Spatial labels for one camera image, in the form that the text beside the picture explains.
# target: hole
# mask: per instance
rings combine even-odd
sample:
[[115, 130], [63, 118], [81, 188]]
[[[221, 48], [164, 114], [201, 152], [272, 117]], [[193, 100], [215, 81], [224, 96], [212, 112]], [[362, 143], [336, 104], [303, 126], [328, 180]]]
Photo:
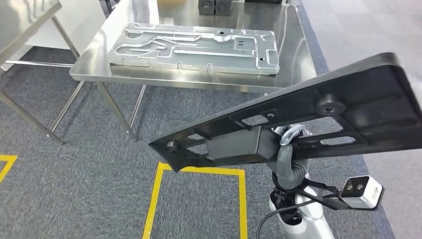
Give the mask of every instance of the hole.
[[194, 139], [194, 140], [199, 140], [199, 139], [204, 139], [204, 137], [200, 136], [199, 134], [195, 133], [195, 134], [191, 134], [188, 136], [188, 139]]
[[305, 121], [301, 124], [305, 126], [307, 131], [312, 133], [311, 136], [338, 132], [343, 129], [343, 127], [330, 116]]
[[329, 114], [332, 114], [332, 113], [334, 113], [335, 109], [334, 108], [325, 108], [324, 111], [329, 113]]
[[354, 138], [349, 136], [344, 137], [337, 137], [337, 138], [327, 138], [321, 140], [321, 144], [323, 145], [337, 145], [337, 144], [345, 144], [345, 143], [353, 143], [356, 141]]
[[129, 38], [138, 38], [141, 35], [142, 35], [142, 33], [129, 33], [129, 32], [126, 33], [126, 36], [129, 37]]
[[264, 123], [268, 123], [269, 121], [268, 121], [267, 118], [265, 118], [262, 115], [256, 115], [256, 116], [253, 116], [253, 117], [242, 119], [242, 122], [248, 124], [249, 126], [255, 126], [255, 125], [261, 125], [261, 124], [264, 124]]
[[189, 150], [192, 153], [199, 154], [199, 155], [208, 154], [207, 144], [205, 144], [205, 143], [189, 147], [189, 148], [187, 148], [187, 150]]

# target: black cable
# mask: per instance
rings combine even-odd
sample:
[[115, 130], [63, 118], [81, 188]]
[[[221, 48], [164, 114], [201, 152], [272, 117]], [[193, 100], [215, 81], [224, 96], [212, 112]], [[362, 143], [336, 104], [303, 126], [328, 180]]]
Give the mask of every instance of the black cable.
[[296, 208], [299, 208], [299, 207], [303, 207], [303, 206], [306, 206], [306, 205], [314, 203], [314, 202], [315, 201], [310, 200], [310, 201], [307, 201], [307, 202], [304, 202], [304, 203], [301, 203], [301, 204], [297, 204], [297, 205], [294, 205], [294, 206], [291, 206], [291, 207], [280, 208], [280, 209], [277, 209], [273, 212], [268, 213], [258, 224], [258, 229], [256, 230], [256, 239], [261, 238], [260, 234], [261, 234], [262, 225], [264, 225], [264, 222], [266, 222], [273, 215], [275, 215], [277, 213], [282, 213], [282, 212], [285, 212], [285, 211], [288, 211], [288, 210], [296, 209]]

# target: table leg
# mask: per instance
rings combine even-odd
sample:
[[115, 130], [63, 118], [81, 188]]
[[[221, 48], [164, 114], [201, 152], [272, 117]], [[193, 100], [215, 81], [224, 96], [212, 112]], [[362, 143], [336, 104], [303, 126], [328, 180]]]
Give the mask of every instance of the table leg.
[[107, 10], [109, 13], [111, 13], [113, 11], [112, 7], [111, 7], [111, 3], [110, 0], [105, 0], [105, 4], [107, 6]]
[[56, 136], [53, 132], [49, 131], [46, 127], [44, 127], [36, 118], [26, 112], [21, 106], [19, 106], [15, 101], [13, 101], [9, 96], [7, 96], [4, 92], [0, 91], [0, 100], [3, 101], [8, 106], [12, 107], [18, 114], [24, 117], [27, 121], [37, 127], [41, 132], [47, 135], [47, 137], [53, 139], [55, 142], [59, 144], [63, 144], [64, 141]]
[[118, 120], [120, 121], [123, 128], [126, 130], [126, 133], [134, 140], [137, 141], [138, 137], [133, 133], [132, 129], [128, 125], [127, 121], [124, 119], [123, 114], [121, 113], [119, 107], [117, 106], [116, 102], [114, 101], [113, 97], [111, 96], [110, 92], [107, 90], [107, 87], [104, 85], [103, 82], [96, 82], [98, 89], [101, 91], [103, 96], [105, 97], [105, 101], [107, 104], [113, 109], [114, 113], [116, 114]]
[[141, 101], [142, 101], [142, 97], [144, 97], [145, 89], [146, 89], [146, 85], [143, 85], [141, 92], [139, 93], [138, 100], [136, 101], [135, 109], [133, 110], [132, 116], [130, 117], [130, 120], [129, 120], [130, 128], [132, 128], [133, 123], [135, 123], [135, 118], [136, 118], [136, 115], [138, 115], [138, 110], [139, 110], [139, 107], [141, 106]]
[[57, 116], [56, 120], [54, 121], [53, 125], [51, 126], [51, 128], [50, 128], [51, 132], [54, 132], [56, 130], [57, 126], [62, 121], [63, 117], [67, 113], [67, 110], [69, 110], [70, 105], [73, 103], [73, 101], [75, 100], [76, 96], [79, 94], [79, 91], [81, 91], [82, 86], [84, 86], [84, 84], [85, 84], [85, 81], [79, 82], [78, 86], [73, 91], [70, 98], [67, 100], [67, 102], [66, 102], [65, 106], [63, 107], [62, 111], [60, 111], [59, 116]]

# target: gray floor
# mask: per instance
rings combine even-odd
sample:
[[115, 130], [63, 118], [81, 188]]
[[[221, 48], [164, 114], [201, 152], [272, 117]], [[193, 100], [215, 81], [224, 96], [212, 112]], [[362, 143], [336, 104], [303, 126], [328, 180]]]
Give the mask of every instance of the gray floor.
[[[422, 89], [420, 1], [303, 0], [303, 5], [329, 69], [395, 52], [412, 87]], [[422, 95], [417, 97], [421, 102]], [[414, 226], [422, 225], [421, 156], [422, 150], [365, 155], [371, 175], [388, 190], [383, 205], [397, 238], [422, 238], [422, 229]]]
[[[318, 72], [326, 64], [300, 8]], [[68, 51], [34, 48], [27, 60], [71, 63]], [[77, 83], [66, 69], [14, 66], [1, 86], [43, 123], [51, 125]], [[129, 116], [140, 87], [109, 84]], [[0, 238], [140, 238], [150, 202], [158, 155], [150, 138], [168, 129], [259, 97], [224, 91], [147, 87], [135, 123], [139, 142], [123, 133], [95, 86], [85, 86], [57, 130], [58, 146], [0, 104], [0, 152], [18, 159], [0, 184]], [[330, 129], [331, 121], [308, 123], [311, 131]], [[248, 237], [268, 213], [273, 185], [264, 165], [246, 172]], [[341, 185], [367, 170], [363, 158], [312, 161], [311, 177]], [[238, 238], [238, 185], [233, 177], [165, 172], [151, 238]], [[384, 211], [325, 211], [336, 238], [394, 238]], [[275, 220], [263, 238], [283, 238]]]

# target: black mounting bracket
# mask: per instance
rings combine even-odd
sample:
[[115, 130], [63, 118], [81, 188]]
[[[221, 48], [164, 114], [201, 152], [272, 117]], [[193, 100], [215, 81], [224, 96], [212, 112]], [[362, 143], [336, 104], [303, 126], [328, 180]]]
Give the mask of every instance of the black mounting bracket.
[[[271, 128], [331, 117], [342, 129], [291, 142], [293, 160], [422, 148], [422, 113], [393, 53], [382, 53], [241, 104], [153, 140], [175, 171], [276, 161]], [[322, 140], [354, 141], [327, 145]]]

